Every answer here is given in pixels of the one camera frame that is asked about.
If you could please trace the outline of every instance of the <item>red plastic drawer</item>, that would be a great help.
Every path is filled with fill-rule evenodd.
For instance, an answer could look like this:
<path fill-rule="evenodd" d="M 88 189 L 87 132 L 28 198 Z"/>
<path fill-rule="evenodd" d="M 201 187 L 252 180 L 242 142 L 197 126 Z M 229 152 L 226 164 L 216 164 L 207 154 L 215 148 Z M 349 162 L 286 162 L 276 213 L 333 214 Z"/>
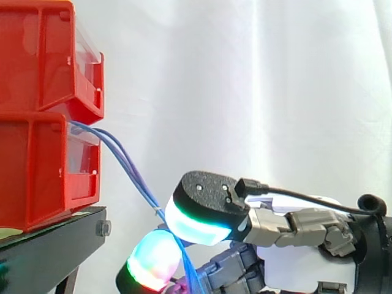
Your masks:
<path fill-rule="evenodd" d="M 104 117 L 104 57 L 71 2 L 0 1 L 0 112 Z"/>
<path fill-rule="evenodd" d="M 28 232 L 99 201 L 100 142 L 58 113 L 0 114 L 0 228 Z"/>

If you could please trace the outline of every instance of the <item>glowing fingertip sensor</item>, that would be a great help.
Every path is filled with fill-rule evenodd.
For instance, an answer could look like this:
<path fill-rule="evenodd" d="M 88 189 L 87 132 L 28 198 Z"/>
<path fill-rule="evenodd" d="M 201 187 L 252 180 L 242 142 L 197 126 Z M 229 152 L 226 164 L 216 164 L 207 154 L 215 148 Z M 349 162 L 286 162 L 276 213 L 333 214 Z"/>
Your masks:
<path fill-rule="evenodd" d="M 165 217 L 173 234 L 190 243 L 213 246 L 226 239 L 232 231 L 230 228 L 208 224 L 187 216 L 175 205 L 173 196 L 166 205 Z"/>
<path fill-rule="evenodd" d="M 164 230 L 148 233 L 127 260 L 130 275 L 142 286 L 161 291 L 167 286 L 181 260 L 173 235 Z"/>

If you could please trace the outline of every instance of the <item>blue cable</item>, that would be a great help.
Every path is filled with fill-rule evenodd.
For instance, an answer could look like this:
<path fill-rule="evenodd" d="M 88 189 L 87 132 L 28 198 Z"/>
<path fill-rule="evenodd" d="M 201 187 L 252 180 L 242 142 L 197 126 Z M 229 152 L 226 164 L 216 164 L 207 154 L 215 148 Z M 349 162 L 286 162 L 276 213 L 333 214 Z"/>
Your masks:
<path fill-rule="evenodd" d="M 94 134 L 95 136 L 100 138 L 107 145 L 109 150 L 113 153 L 113 155 L 116 157 L 116 159 L 118 160 L 118 162 L 120 163 L 120 165 L 122 166 L 124 171 L 126 172 L 129 179 L 132 181 L 134 186 L 137 188 L 139 193 L 141 193 L 143 198 L 150 204 L 150 206 L 156 210 L 157 215 L 166 223 L 165 214 L 162 211 L 162 209 L 160 208 L 158 201 L 155 199 L 154 195 L 148 189 L 143 178 L 141 177 L 141 174 L 138 172 L 135 164 L 130 159 L 130 156 L 128 155 L 128 153 L 125 150 L 125 148 L 123 147 L 123 145 L 111 133 L 107 132 L 106 130 L 102 130 L 102 129 L 98 129 L 98 128 L 93 129 L 92 127 L 89 127 L 85 124 L 82 124 L 82 123 L 76 122 L 76 121 L 72 121 L 72 124 L 78 126 L 79 128 L 81 128 L 87 132 Z M 121 154 L 120 150 L 116 146 L 114 146 L 112 144 L 112 142 L 110 142 L 105 136 L 107 136 L 113 142 L 116 143 L 118 148 L 121 150 L 122 154 Z M 199 276 L 196 272 L 196 269 L 194 268 L 194 266 L 190 260 L 188 253 L 186 252 L 181 240 L 176 235 L 173 234 L 173 236 L 174 236 L 179 248 L 181 249 L 181 252 L 183 253 L 184 270 L 186 273 L 188 287 L 189 287 L 190 292 L 192 293 L 192 286 L 193 286 L 192 281 L 196 280 L 197 285 L 200 288 L 200 293 L 204 294 L 204 289 L 202 287 L 202 283 L 199 279 Z"/>

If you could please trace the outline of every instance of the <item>rainbow light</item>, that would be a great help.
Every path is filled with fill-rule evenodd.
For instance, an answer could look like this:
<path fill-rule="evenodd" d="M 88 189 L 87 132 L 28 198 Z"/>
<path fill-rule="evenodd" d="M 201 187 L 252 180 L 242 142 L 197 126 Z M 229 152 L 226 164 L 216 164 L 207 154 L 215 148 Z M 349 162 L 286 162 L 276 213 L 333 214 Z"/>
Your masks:
<path fill-rule="evenodd" d="M 181 250 L 170 232 L 148 233 L 127 260 L 128 271 L 141 285 L 154 291 L 167 286 L 181 260 Z"/>
<path fill-rule="evenodd" d="M 211 225 L 192 219 L 185 215 L 175 205 L 173 196 L 170 197 L 165 210 L 166 223 L 178 238 L 187 242 L 207 246 L 223 241 L 232 231 L 229 228 Z"/>

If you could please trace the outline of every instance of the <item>metal bolt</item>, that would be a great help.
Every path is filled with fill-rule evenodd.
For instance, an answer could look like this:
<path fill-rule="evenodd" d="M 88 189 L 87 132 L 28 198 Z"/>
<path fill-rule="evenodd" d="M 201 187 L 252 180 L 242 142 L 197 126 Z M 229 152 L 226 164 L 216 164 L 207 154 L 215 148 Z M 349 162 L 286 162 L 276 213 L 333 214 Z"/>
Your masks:
<path fill-rule="evenodd" d="M 98 235 L 101 237 L 108 237 L 111 233 L 111 221 L 100 220 L 98 223 Z"/>

